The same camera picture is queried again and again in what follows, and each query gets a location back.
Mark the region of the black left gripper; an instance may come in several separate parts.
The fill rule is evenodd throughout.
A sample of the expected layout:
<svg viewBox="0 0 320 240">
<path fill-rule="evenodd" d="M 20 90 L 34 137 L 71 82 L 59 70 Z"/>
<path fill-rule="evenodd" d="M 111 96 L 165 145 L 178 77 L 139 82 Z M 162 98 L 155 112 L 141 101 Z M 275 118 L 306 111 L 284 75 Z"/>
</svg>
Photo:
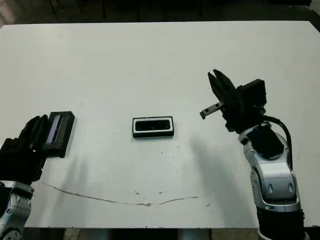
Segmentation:
<svg viewBox="0 0 320 240">
<path fill-rule="evenodd" d="M 46 156 L 41 152 L 49 128 L 48 116 L 30 119 L 18 138 L 7 138 L 0 148 L 0 179 L 31 185 L 41 178 Z"/>
</svg>

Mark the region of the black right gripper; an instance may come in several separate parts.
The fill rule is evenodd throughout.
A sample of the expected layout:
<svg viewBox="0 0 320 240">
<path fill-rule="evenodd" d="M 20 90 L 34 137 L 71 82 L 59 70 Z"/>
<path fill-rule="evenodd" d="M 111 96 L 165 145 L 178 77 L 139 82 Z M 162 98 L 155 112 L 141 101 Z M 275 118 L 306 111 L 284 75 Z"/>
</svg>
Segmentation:
<svg viewBox="0 0 320 240">
<path fill-rule="evenodd" d="M 242 133 L 251 127 L 260 124 L 266 110 L 265 86 L 245 86 L 237 88 L 231 80 L 221 71 L 214 69 L 208 73 L 212 92 L 220 100 L 200 112 L 202 119 L 208 115 L 221 111 L 226 121 L 225 127 L 229 132 Z"/>
</svg>

